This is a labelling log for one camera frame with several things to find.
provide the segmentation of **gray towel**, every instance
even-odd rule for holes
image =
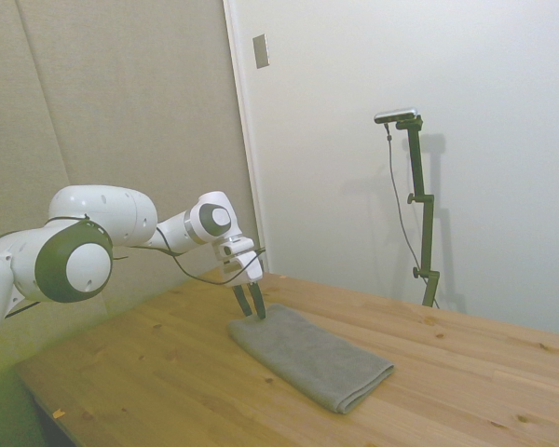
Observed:
[[[251,315],[228,322],[227,328],[251,356],[335,413],[348,413],[393,372],[390,361],[284,305],[271,305],[266,319]]]

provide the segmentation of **beige acoustic panel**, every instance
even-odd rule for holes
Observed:
[[[0,1],[0,235],[42,226],[69,184],[14,1]],[[0,331],[0,445],[42,446],[34,407],[12,365],[106,318],[102,298],[44,304]]]
[[[142,191],[159,220],[222,190],[256,239],[221,1],[19,3],[71,183]],[[130,255],[103,292],[113,314],[185,278],[161,253]],[[183,259],[216,265],[205,248]]]

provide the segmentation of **light switch plate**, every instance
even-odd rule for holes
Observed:
[[[267,38],[264,34],[257,35],[252,40],[254,46],[254,59],[257,62],[257,68],[267,67],[269,65],[269,51],[267,50]]]

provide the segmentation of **wooden tabletop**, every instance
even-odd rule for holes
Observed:
[[[82,446],[559,446],[559,335],[269,274],[260,286],[393,375],[331,413],[229,338],[231,290],[194,280],[17,370]]]

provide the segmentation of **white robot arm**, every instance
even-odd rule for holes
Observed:
[[[73,303],[103,290],[110,278],[113,247],[164,251],[172,256],[211,243],[245,315],[251,314],[242,284],[248,284],[259,318],[265,305],[257,280],[259,253],[242,235],[224,193],[201,196],[197,205],[163,223],[151,199],[126,188],[67,186],[52,199],[42,228],[0,237],[0,325],[25,298]]]

